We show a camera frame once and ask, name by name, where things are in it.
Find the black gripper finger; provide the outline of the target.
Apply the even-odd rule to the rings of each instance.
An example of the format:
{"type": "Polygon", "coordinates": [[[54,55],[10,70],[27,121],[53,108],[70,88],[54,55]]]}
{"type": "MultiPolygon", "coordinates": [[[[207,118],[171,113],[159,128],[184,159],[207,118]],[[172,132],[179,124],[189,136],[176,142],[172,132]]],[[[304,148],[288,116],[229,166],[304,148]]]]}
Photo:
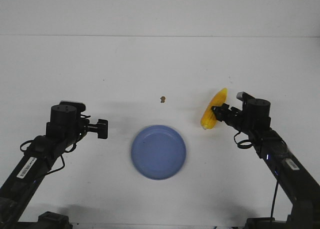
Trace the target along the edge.
{"type": "Polygon", "coordinates": [[[223,122],[225,120],[225,112],[223,110],[213,110],[217,121],[223,122]]]}
{"type": "Polygon", "coordinates": [[[229,107],[230,107],[229,104],[223,103],[221,106],[217,106],[217,105],[212,106],[211,110],[212,111],[225,111],[225,110],[228,110],[229,107]]]}

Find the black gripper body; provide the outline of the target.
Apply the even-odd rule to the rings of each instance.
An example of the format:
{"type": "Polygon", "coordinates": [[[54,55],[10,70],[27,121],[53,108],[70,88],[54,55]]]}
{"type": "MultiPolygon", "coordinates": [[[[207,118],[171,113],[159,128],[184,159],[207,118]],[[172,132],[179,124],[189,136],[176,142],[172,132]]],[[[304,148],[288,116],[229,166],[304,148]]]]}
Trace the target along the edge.
{"type": "Polygon", "coordinates": [[[235,107],[221,107],[220,108],[220,121],[225,122],[228,126],[234,129],[245,132],[245,113],[235,107]]]}
{"type": "Polygon", "coordinates": [[[84,131],[86,133],[96,133],[98,139],[107,139],[109,131],[109,121],[106,119],[98,119],[96,124],[92,124],[90,123],[89,119],[85,119],[84,131]]]}

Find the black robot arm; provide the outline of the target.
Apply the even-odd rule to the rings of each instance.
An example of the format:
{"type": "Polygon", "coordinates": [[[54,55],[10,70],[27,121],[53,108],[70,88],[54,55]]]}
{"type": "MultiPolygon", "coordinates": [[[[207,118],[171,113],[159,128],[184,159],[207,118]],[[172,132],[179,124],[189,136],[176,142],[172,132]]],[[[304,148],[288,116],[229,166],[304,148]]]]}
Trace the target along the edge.
{"type": "Polygon", "coordinates": [[[248,136],[292,203],[285,221],[274,217],[248,218],[246,229],[318,229],[320,227],[320,185],[289,150],[285,141],[270,127],[269,101],[249,96],[241,98],[242,109],[212,106],[217,120],[248,136]]]}
{"type": "Polygon", "coordinates": [[[71,229],[69,217],[54,212],[45,212],[36,222],[20,222],[44,178],[53,174],[57,159],[73,152],[77,143],[88,132],[96,133],[99,139],[108,137],[108,121],[99,119],[91,124],[81,102],[61,101],[50,109],[50,120],[44,135],[25,142],[23,157],[0,188],[0,227],[2,229],[71,229]]]}

